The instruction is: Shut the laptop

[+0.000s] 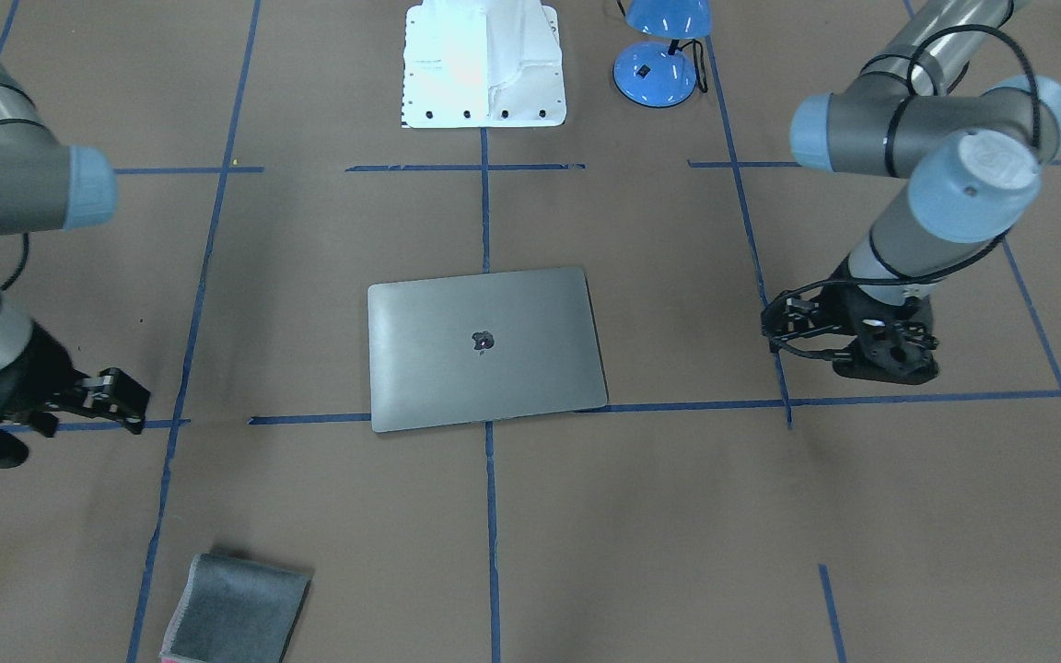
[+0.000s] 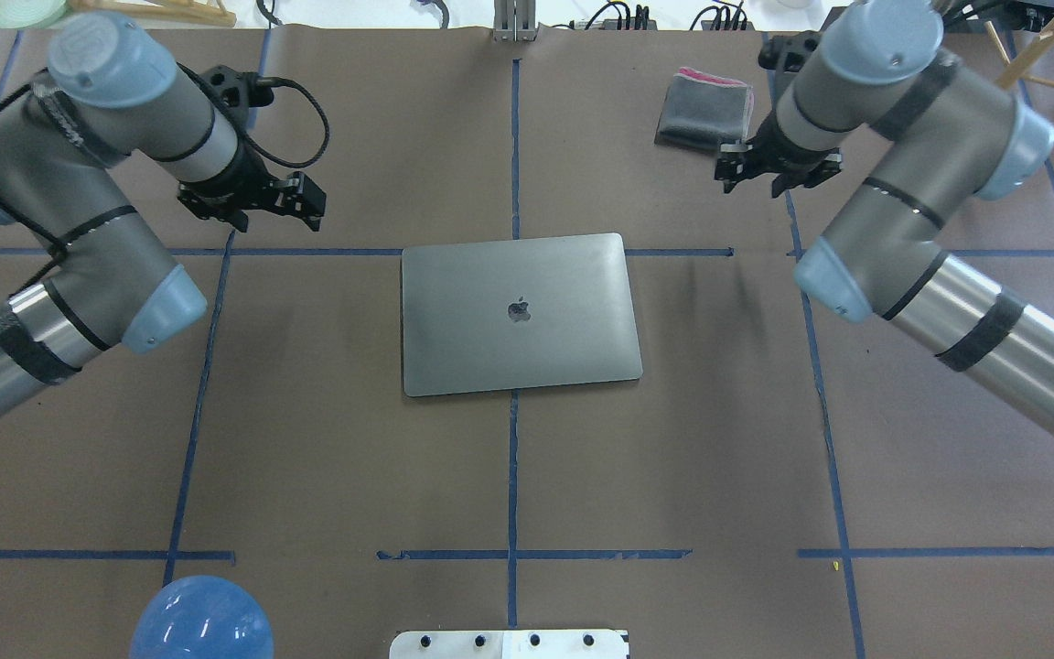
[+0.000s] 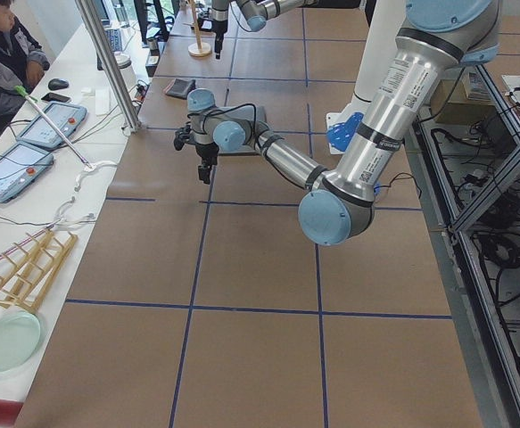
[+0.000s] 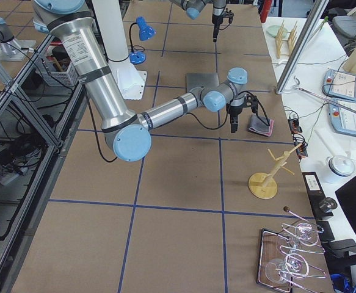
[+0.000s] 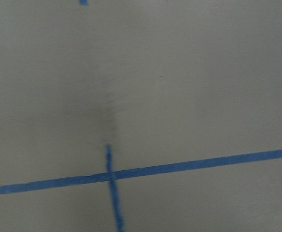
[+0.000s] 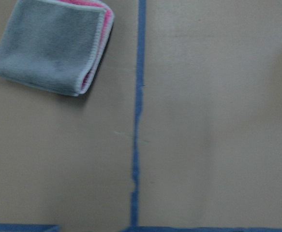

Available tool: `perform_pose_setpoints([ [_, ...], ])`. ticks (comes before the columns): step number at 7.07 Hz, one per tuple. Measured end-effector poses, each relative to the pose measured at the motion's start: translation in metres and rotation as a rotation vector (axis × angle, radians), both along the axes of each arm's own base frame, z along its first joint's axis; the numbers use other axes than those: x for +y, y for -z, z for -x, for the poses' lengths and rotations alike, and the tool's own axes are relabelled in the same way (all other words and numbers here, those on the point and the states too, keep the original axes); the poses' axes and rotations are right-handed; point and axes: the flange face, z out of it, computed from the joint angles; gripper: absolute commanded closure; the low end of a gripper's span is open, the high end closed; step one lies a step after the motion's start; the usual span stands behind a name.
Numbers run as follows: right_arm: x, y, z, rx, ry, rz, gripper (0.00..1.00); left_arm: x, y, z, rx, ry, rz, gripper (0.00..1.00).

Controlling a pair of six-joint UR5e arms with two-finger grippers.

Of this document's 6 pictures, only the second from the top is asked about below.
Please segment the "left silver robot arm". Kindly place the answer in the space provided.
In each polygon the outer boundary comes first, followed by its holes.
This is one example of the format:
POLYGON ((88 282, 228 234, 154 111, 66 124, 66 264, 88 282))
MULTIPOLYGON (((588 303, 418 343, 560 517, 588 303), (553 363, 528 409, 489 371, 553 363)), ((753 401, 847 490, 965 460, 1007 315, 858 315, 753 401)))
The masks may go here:
POLYGON ((268 170, 247 110, 296 81, 213 67, 198 75, 132 18, 92 11, 51 40, 47 64, 0 102, 0 225, 30 230, 48 255, 0 303, 0 416, 66 383, 116 345, 147 353, 202 317, 186 267, 114 183, 142 153, 201 220, 248 228, 248 214, 318 231, 327 196, 306 174, 268 170))

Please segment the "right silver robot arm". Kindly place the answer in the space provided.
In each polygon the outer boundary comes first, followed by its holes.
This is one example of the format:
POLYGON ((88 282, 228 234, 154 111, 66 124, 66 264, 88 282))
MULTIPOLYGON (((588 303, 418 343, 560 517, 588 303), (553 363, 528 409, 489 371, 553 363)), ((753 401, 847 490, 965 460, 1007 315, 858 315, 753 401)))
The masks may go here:
POLYGON ((744 143, 720 146, 731 191, 773 174, 774 196, 836 174, 861 125, 890 149, 796 263, 837 316, 879 316, 1054 435, 1054 318, 936 243, 971 197, 1001 199, 1049 158, 1054 125, 942 46, 929 1, 854 1, 744 143))

